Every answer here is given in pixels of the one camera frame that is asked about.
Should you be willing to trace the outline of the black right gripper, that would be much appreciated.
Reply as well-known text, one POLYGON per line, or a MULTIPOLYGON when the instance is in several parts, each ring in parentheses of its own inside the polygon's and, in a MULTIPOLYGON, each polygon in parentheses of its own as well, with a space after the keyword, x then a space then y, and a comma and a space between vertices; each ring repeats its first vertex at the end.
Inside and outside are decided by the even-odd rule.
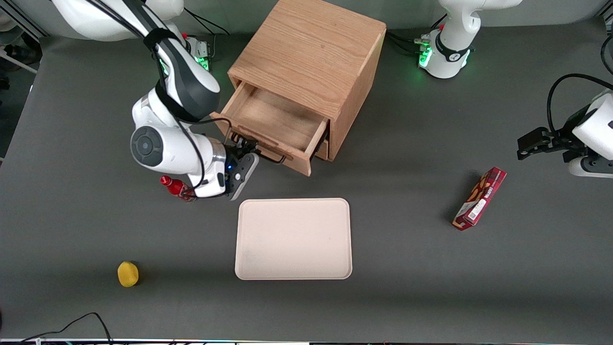
POLYGON ((239 195, 250 177, 250 155, 259 155, 258 142, 234 137, 234 146, 224 146, 226 152, 225 184, 227 195, 239 195))

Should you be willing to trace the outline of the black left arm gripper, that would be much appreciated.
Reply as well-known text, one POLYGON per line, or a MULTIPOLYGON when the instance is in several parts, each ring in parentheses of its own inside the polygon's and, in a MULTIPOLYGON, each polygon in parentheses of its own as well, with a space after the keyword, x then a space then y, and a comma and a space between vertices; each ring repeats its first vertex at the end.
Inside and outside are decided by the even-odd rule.
POLYGON ((570 115, 559 129, 555 129, 552 115, 550 114, 550 132, 555 135, 555 144, 553 146, 550 145, 550 132, 546 127, 537 127, 517 140, 517 159, 525 160, 535 154, 552 153, 561 150, 567 150, 566 155, 570 155, 573 158, 587 156, 589 149, 573 134, 573 129, 584 120, 587 112, 588 108, 579 109, 573 115, 570 115))

